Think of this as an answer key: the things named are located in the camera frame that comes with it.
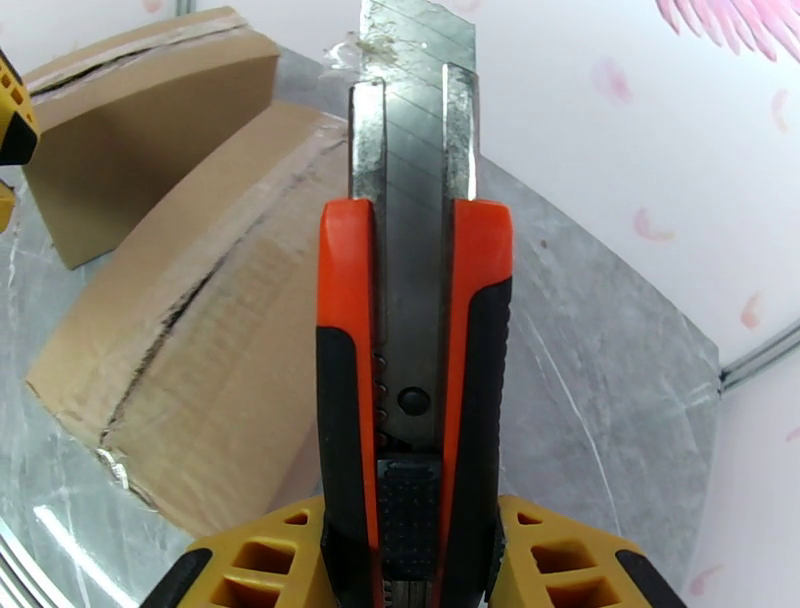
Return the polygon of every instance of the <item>cut in cardboard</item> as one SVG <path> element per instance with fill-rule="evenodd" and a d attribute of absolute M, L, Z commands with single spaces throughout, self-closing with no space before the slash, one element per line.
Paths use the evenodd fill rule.
<path fill-rule="evenodd" d="M 206 535 L 319 481 L 319 219 L 344 121 L 276 103 L 161 201 L 95 276 L 28 383 L 130 487 Z"/>
<path fill-rule="evenodd" d="M 114 249 L 264 110 L 278 55 L 222 8 L 110 38 L 28 74 L 42 138 L 24 171 L 64 264 Z"/>

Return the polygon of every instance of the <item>cardboard piece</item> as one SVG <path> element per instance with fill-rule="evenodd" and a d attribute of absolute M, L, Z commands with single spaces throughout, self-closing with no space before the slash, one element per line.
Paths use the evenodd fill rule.
<path fill-rule="evenodd" d="M 115 36 L 28 74 L 42 139 L 24 171 L 64 264 L 114 249 L 264 110 L 278 55 L 223 8 Z"/>
<path fill-rule="evenodd" d="M 346 189 L 345 122 L 276 103 L 133 230 L 29 373 L 71 433 L 192 534 L 319 481 L 319 218 Z"/>

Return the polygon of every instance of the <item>pink feather pattern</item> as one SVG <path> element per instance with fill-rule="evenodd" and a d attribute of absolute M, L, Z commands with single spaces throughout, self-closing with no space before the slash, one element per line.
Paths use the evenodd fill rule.
<path fill-rule="evenodd" d="M 771 61 L 775 42 L 800 61 L 800 0 L 656 0 L 658 10 L 676 34 L 680 21 L 692 32 L 703 32 L 717 46 L 737 55 L 744 45 Z"/>

